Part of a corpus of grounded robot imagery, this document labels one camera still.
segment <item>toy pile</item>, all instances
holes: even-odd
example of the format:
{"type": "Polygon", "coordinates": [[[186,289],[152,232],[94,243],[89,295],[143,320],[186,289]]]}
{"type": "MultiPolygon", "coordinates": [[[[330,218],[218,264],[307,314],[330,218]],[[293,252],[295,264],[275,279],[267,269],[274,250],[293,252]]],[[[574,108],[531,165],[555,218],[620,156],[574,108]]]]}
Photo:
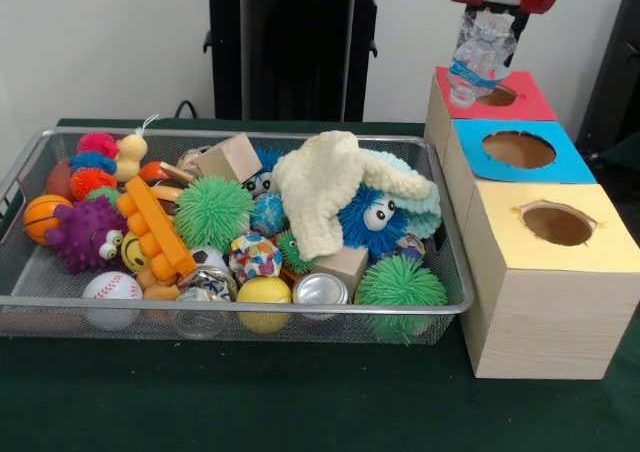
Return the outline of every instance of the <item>toy pile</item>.
{"type": "MultiPolygon", "coordinates": [[[[432,182],[350,132],[324,132],[288,154],[254,149],[246,134],[186,151],[175,164],[140,162],[150,120],[120,140],[81,138],[24,214],[26,233],[57,250],[67,271],[102,269],[94,299],[437,306],[446,290],[426,268],[424,240],[440,226],[432,182]]],[[[123,330],[137,311],[88,309],[123,330]]],[[[189,336],[184,317],[173,320],[189,336]]],[[[241,312],[258,334],[286,313],[241,312]]],[[[305,314],[330,323],[335,314],[305,314]]],[[[428,316],[367,316],[380,340],[409,342],[428,316]]]]}

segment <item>yellow smiley face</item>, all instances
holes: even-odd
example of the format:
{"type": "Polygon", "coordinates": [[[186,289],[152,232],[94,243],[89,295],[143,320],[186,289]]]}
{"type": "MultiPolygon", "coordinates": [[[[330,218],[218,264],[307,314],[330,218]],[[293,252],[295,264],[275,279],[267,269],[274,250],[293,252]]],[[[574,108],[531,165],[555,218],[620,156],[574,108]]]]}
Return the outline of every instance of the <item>yellow smiley face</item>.
{"type": "Polygon", "coordinates": [[[140,250],[140,239],[131,232],[124,236],[120,246],[120,254],[124,265],[131,272],[138,272],[149,264],[149,258],[140,250]]]}

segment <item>yellow paper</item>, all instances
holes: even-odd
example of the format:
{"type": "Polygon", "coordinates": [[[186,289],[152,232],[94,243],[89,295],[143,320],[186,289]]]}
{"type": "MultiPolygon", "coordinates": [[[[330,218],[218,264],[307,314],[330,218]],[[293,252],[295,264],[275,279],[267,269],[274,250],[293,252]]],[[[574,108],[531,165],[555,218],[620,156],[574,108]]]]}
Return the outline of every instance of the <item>yellow paper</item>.
{"type": "Polygon", "coordinates": [[[640,273],[640,249],[600,185],[477,182],[477,191],[508,268],[640,273]],[[522,212],[540,201],[587,216],[591,237],[565,246],[536,236],[522,212]]]}

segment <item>yellow duck toy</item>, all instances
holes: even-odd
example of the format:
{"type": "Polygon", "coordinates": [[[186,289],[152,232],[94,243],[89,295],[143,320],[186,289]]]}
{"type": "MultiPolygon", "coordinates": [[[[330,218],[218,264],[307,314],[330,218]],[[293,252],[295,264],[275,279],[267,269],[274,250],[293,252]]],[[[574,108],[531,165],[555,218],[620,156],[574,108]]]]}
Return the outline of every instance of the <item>yellow duck toy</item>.
{"type": "Polygon", "coordinates": [[[127,135],[116,142],[120,153],[116,156],[116,173],[113,176],[118,182],[128,182],[138,175],[140,161],[147,154],[147,142],[143,138],[144,130],[158,117],[158,114],[149,117],[134,134],[127,135]]]}

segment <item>metal basket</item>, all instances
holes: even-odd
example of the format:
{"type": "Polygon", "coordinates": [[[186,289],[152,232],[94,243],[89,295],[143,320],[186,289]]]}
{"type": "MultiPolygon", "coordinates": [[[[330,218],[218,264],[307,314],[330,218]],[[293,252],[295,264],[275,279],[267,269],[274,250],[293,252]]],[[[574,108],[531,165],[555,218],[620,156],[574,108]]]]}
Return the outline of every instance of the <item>metal basket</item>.
{"type": "MultiPolygon", "coordinates": [[[[412,343],[435,344],[456,314],[474,299],[473,284],[446,187],[433,149],[412,137],[360,137],[361,147],[387,151],[433,180],[440,188],[444,224],[427,243],[425,265],[444,283],[448,303],[438,307],[302,306],[297,304],[156,302],[136,300],[96,301],[82,292],[99,271],[68,275],[54,250],[31,241],[22,227],[29,201],[43,193],[49,171],[63,158],[75,155],[83,129],[53,129],[36,135],[0,184],[0,200],[19,210],[0,219],[0,335],[110,339],[205,339],[224,341],[344,342],[380,341],[368,325],[376,320],[403,320],[421,316],[408,338],[412,343]],[[268,323],[290,314],[287,325],[273,334],[251,332],[239,313],[255,314],[268,323]],[[132,325],[119,331],[93,327],[89,313],[134,314],[132,325]],[[336,314],[328,321],[311,320],[309,314],[336,314]]],[[[128,130],[107,130],[115,136],[128,130]]],[[[175,163],[189,148],[215,144],[233,132],[147,130],[146,160],[175,163]]],[[[249,133],[258,147],[285,152],[302,145],[309,135],[249,133]]]]}

